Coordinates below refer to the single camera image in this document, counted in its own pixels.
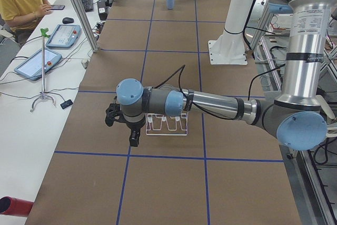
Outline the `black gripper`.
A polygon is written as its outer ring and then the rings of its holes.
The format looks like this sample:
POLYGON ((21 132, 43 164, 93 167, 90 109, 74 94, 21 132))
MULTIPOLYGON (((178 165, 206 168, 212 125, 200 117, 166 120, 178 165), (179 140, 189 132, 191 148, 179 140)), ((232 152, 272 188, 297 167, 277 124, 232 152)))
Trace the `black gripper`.
POLYGON ((139 145, 139 138, 140 138, 140 131, 141 128, 145 125, 146 119, 141 119, 137 122, 130 122, 126 121, 126 126, 131 130, 131 134, 129 137, 130 146, 138 146, 139 145))

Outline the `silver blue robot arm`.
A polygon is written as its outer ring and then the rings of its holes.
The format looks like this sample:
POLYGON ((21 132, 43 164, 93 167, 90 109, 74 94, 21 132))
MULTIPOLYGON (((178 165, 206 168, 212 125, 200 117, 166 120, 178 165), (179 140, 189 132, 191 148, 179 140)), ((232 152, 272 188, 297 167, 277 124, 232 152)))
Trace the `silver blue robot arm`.
POLYGON ((316 90, 329 16, 336 0, 270 2, 289 4, 293 10, 281 93, 273 102, 207 94, 165 83, 143 87, 138 80, 125 79, 118 84, 115 101, 106 110, 106 124, 126 124, 131 130, 130 145, 138 146, 148 113, 179 116, 200 110, 222 120, 243 120, 258 126, 294 150, 309 150, 320 144, 328 126, 320 115, 316 90))

